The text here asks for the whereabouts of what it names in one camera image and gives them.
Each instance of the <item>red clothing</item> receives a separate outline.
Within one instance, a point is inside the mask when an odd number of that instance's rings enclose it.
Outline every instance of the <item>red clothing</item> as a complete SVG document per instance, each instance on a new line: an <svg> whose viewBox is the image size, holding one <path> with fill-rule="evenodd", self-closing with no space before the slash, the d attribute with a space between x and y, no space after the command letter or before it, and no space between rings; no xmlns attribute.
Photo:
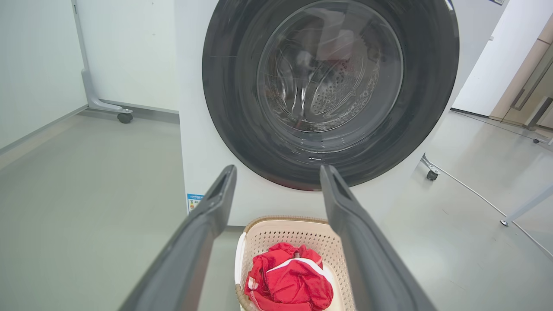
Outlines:
<svg viewBox="0 0 553 311"><path fill-rule="evenodd" d="M334 295L322 275L322 257L305 245L289 243L253 258L244 292L261 311L320 311Z"/></svg>

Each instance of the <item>front-load washing machine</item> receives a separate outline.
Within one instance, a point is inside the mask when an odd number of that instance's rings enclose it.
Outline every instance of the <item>front-load washing machine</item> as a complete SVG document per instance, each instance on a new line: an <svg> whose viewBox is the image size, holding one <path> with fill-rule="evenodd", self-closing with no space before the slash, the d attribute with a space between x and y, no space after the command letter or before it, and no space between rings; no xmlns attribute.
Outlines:
<svg viewBox="0 0 553 311"><path fill-rule="evenodd" d="M467 18L449 0L176 0L188 208L234 164L229 225L326 218L329 164L380 221L502 11L458 3Z"/></svg>

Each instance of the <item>washing machine door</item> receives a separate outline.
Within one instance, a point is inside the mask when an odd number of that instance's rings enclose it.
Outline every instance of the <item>washing machine door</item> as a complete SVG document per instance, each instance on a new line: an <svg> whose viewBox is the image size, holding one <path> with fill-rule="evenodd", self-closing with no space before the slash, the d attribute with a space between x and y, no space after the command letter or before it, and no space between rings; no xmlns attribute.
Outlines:
<svg viewBox="0 0 553 311"><path fill-rule="evenodd" d="M448 0L220 0L202 74L211 118L264 178L349 186L411 154L449 100L458 29Z"/></svg>

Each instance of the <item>rolling stand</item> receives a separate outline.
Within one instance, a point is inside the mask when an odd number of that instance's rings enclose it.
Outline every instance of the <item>rolling stand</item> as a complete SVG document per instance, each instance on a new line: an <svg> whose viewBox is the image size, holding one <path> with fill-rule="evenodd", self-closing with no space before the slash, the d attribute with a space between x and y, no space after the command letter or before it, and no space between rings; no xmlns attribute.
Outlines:
<svg viewBox="0 0 553 311"><path fill-rule="evenodd" d="M428 167L428 169L430 170L428 172L428 174L426 175L426 178L430 181L434 181L436 180L436 178L438 178L438 175L441 174L440 170L438 170L437 167L434 166L434 164L432 164L432 162L430 162L427 158L426 158L426 153L422 155L422 158L420 159L420 161L426 166Z"/></svg>
<svg viewBox="0 0 553 311"><path fill-rule="evenodd" d="M117 119L121 123L130 123L133 119L133 112L130 109L125 109L121 106L112 105L110 103L105 103L101 101L96 95L96 90L94 89L94 84L92 83L92 76L90 75L90 68L88 66L88 57L86 56L85 41L82 37L81 30L81 20L79 14L77 13L77 0L71 1L73 4L73 14L75 15L75 24L77 26L77 36L79 38L79 44L81 45L81 54L82 62L85 68L82 70L82 82L85 87L86 101L88 102L88 107L91 109L104 110L104 111L113 111L119 112Z"/></svg>
<svg viewBox="0 0 553 311"><path fill-rule="evenodd" d="M548 146L552 145L553 144L553 138L546 141L545 139L540 139L540 138L536 138L534 139L534 143L537 144L539 142L543 142L543 143L546 143Z"/></svg>
<svg viewBox="0 0 553 311"><path fill-rule="evenodd" d="M547 186L544 188L540 193L534 195L530 200L528 200L524 205L519 207L516 211L514 211L511 215L509 215L504 220L501 220L501 223L504 226L509 226L509 223L513 220L517 219L518 217L522 216L522 214L526 213L527 211L534 208L536 205L543 202L545 199L549 198L551 195L553 195L553 184Z"/></svg>

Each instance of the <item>door glass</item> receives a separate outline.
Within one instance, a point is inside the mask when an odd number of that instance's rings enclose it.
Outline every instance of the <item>door glass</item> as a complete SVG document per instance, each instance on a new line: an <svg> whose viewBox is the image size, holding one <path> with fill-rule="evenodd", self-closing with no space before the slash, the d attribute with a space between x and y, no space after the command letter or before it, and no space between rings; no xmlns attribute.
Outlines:
<svg viewBox="0 0 553 311"><path fill-rule="evenodd" d="M553 49L544 57L524 85L502 123L522 128L520 134L547 140L553 137Z"/></svg>
<svg viewBox="0 0 553 311"><path fill-rule="evenodd" d="M384 121L402 76L401 47L382 16L358 2L318 1L269 38L258 66L258 99L281 139L337 152Z"/></svg>

